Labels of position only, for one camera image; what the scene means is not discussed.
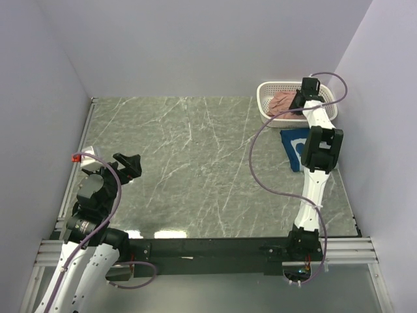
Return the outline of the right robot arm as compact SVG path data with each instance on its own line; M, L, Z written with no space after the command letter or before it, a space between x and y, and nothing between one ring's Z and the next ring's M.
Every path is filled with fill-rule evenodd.
M319 232L325 230L321 215L322 200L331 171L336 167L344 133L331 122L325 110L324 98L318 91L301 89L296 92L290 109L299 109L309 126L308 137L301 154L304 167L304 187L300 209L289 232L286 253L293 260L324 252Z

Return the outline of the pink graphic t-shirt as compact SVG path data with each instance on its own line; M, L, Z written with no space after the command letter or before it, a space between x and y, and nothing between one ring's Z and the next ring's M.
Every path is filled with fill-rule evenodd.
M281 111L289 110L292 100L295 97L295 91L278 91L268 104L267 115L272 117ZM305 119L303 115L297 113L285 113L278 116L278 119Z

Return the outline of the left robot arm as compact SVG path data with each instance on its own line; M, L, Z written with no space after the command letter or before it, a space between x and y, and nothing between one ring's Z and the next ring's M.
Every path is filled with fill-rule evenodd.
M92 150L77 152L86 179L81 184L61 245L58 264L37 312L84 312L87 300L115 262L129 257L128 234L109 227L122 186L140 177L140 155L113 155L104 162Z

